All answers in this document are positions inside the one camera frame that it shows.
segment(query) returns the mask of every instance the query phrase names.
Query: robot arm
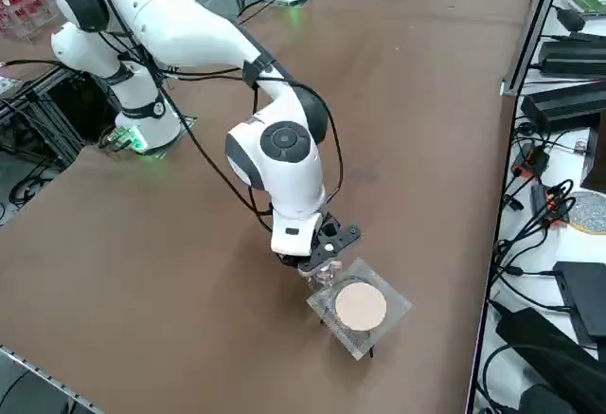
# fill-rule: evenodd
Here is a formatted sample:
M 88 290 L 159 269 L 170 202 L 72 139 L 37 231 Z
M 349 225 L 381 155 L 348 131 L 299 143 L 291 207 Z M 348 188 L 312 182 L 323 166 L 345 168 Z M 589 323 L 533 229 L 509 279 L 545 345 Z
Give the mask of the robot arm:
M 234 65 L 242 69 L 243 79 L 249 86 L 260 87 L 273 99 L 229 132 L 225 153 L 243 182 L 254 189 L 267 191 L 271 197 L 272 250 L 279 255 L 309 259 L 318 245 L 318 233 L 326 222 L 321 212 L 326 193 L 317 144 L 326 134 L 328 114 L 321 100 L 305 89 L 292 88 L 281 81 L 292 77 L 265 49 L 241 28 L 195 0 L 112 2 L 134 36 L 158 61 L 172 66 Z M 107 13 L 104 20 L 104 9 L 91 12 L 88 8 L 101 4 L 105 5 Z M 115 16 L 107 11 L 104 1 L 91 0 L 86 14 L 78 11 L 82 8 L 81 0 L 58 0 L 58 5 L 71 23 L 78 26 L 64 27 L 62 33 L 54 37 L 53 48 L 58 57 L 74 68 L 85 69 L 102 78 L 114 75 L 121 68 L 120 62 L 107 52 L 109 48 L 99 46 L 102 42 L 91 41 L 90 37 L 98 38 L 98 35 L 85 33 L 106 30 L 112 24 Z M 94 14 L 100 16 L 98 21 L 93 20 Z M 88 52 L 102 62 L 95 61 L 93 68 L 90 59 L 74 54 L 76 50 L 69 46 L 76 45 L 76 39 L 84 40 L 79 45 L 89 45 L 91 51 Z M 141 68 L 149 75 L 147 69 L 139 65 Z M 120 84 L 132 90 L 128 81 L 130 79 Z M 118 98 L 123 105 L 128 100 Z M 157 90 L 146 94 L 145 101 L 152 103 L 156 99 Z M 171 114 L 163 112 L 162 117 Z

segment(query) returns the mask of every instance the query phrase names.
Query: electronic device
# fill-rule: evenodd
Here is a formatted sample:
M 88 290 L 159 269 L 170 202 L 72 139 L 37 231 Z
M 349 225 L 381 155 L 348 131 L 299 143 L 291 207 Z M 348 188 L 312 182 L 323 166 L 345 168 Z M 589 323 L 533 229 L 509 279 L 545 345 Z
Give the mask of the electronic device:
M 606 87 L 589 83 L 528 94 L 521 109 L 542 133 L 597 128 L 599 113 L 606 110 Z
M 530 206 L 532 213 L 537 216 L 543 214 L 545 225 L 562 226 L 570 223 L 566 203 L 557 205 L 555 199 L 561 194 L 544 184 L 533 185 L 530 188 Z
M 550 78 L 599 80 L 606 78 L 606 54 L 551 54 L 536 67 Z
M 577 340 L 591 345 L 606 339 L 606 264 L 558 261 L 558 287 L 564 305 L 572 307 L 571 321 Z
M 579 414 L 606 413 L 606 372 L 602 364 L 532 308 L 512 313 L 499 305 L 497 311 L 502 317 L 496 332 L 559 397 Z M 598 373 L 602 372 L 604 376 L 600 377 Z
M 535 384 L 520 397 L 520 414 L 577 414 L 577 411 L 558 397 L 551 388 Z
M 585 58 L 591 56 L 606 55 L 606 42 L 588 42 L 579 43 L 578 41 L 569 42 L 544 42 L 539 49 L 539 62 L 551 56 L 564 56 L 571 59 Z
M 516 155 L 511 172 L 521 177 L 541 177 L 549 164 L 549 154 L 543 146 L 536 147 L 534 141 L 527 142 Z
M 130 130 L 136 152 L 170 144 L 188 128 L 150 59 L 169 67 L 237 67 L 246 85 L 272 99 L 225 139 L 235 174 L 251 189 L 270 196 L 272 250 L 307 277 L 359 239 L 357 226 L 342 229 L 325 210 L 330 198 L 318 145 L 328 128 L 326 103 L 313 89 L 294 81 L 241 25 L 196 0 L 56 1 L 68 22 L 51 37 L 55 56 L 107 83 L 121 107 L 116 127 Z M 135 54 L 119 52 L 108 42 L 117 30 L 132 33 L 133 45 L 142 47 Z M 199 143 L 198 148 L 204 152 Z
M 606 119 L 601 118 L 597 130 L 589 132 L 581 178 L 584 189 L 606 193 Z

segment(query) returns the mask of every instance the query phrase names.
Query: plug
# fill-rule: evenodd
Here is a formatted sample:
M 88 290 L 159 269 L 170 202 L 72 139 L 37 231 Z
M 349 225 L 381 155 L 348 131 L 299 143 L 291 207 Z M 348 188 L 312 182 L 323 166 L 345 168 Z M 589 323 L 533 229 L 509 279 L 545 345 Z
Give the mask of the plug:
M 570 32 L 581 32 L 585 28 L 585 20 L 573 9 L 563 9 L 553 6 L 558 13 L 558 21 Z

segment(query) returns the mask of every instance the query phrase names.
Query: circular silver object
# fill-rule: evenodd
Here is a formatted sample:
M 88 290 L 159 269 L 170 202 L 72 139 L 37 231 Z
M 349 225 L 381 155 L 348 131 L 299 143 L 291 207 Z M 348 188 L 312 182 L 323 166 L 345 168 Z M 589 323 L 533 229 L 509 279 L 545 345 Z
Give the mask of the circular silver object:
M 153 105 L 153 113 L 157 116 L 162 116 L 164 113 L 164 105 L 162 103 L 155 103 Z

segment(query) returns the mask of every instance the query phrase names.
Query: metal frame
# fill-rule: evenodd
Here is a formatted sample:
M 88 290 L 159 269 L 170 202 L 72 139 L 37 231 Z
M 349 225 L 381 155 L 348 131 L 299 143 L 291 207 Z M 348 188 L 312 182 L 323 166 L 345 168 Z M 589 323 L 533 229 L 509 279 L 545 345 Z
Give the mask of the metal frame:
M 553 0 L 530 1 L 530 10 L 524 22 L 513 61 L 501 84 L 502 95 L 517 96 L 522 90 L 528 66 L 532 62 L 552 2 Z

